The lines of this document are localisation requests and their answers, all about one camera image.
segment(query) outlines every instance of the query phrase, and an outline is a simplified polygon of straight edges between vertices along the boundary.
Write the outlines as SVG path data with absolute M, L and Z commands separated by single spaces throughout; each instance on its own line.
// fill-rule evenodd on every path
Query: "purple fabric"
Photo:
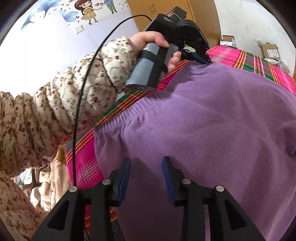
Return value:
M 183 208 L 169 202 L 161 162 L 185 177 L 223 185 L 265 239 L 278 241 L 296 214 L 296 98 L 280 85 L 219 63 L 187 63 L 152 93 L 95 127 L 105 177 L 132 160 L 122 207 L 127 241 L 179 241 Z

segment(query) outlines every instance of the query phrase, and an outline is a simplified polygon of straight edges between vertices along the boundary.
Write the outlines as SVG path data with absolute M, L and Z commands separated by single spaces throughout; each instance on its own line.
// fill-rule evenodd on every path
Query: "floral shirt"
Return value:
M 22 93 L 14 99 L 0 92 L 0 218 L 16 241 L 30 240 L 47 213 L 35 210 L 10 179 L 28 167 L 47 165 L 58 146 L 72 139 L 78 96 L 93 56 L 87 54 L 33 96 Z M 125 37 L 102 48 L 84 88 L 78 132 L 112 106 L 135 62 Z

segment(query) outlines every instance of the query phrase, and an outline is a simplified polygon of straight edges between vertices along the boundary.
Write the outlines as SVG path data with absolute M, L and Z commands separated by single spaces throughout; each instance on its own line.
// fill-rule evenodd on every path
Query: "metal screw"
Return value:
M 191 183 L 191 180 L 188 179 L 188 178 L 184 178 L 184 179 L 182 180 L 182 182 L 183 182 L 185 185 L 189 185 L 189 184 Z
M 103 185 L 109 185 L 111 184 L 111 180 L 110 179 L 105 179 L 102 181 Z
M 224 192 L 225 188 L 224 188 L 223 186 L 217 186 L 217 187 L 216 187 L 216 190 L 217 190 L 218 192 Z
M 70 187 L 70 189 L 69 189 L 69 191 L 70 192 L 76 192 L 78 190 L 78 188 L 77 187 Z

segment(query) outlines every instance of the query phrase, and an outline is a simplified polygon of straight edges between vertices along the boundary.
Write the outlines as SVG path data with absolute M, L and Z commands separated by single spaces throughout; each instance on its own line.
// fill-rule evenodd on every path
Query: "floral sleeve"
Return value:
M 87 54 L 32 96 L 0 92 L 0 168 L 13 178 L 28 167 L 51 162 L 60 144 L 71 140 L 83 78 L 94 54 Z M 90 70 L 80 107 L 78 132 L 114 103 L 134 65 L 127 38 L 106 44 Z

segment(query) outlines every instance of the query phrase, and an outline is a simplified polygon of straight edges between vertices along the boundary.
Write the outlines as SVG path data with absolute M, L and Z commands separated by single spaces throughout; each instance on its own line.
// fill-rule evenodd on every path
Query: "blue shirt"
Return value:
M 113 0 L 105 0 L 104 3 L 106 3 L 107 6 L 113 5 Z

